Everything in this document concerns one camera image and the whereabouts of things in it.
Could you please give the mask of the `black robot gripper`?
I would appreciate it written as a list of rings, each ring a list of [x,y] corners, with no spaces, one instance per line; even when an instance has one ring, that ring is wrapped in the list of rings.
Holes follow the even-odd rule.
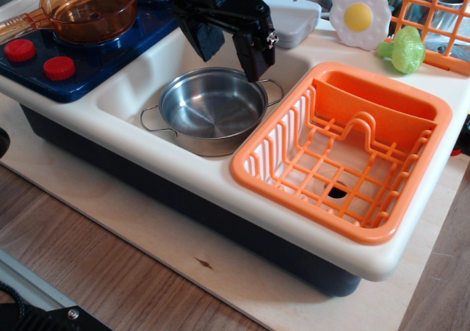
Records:
[[[178,25],[196,54],[208,62],[233,34],[239,63],[249,82],[275,64],[275,29],[263,0],[174,0]]]

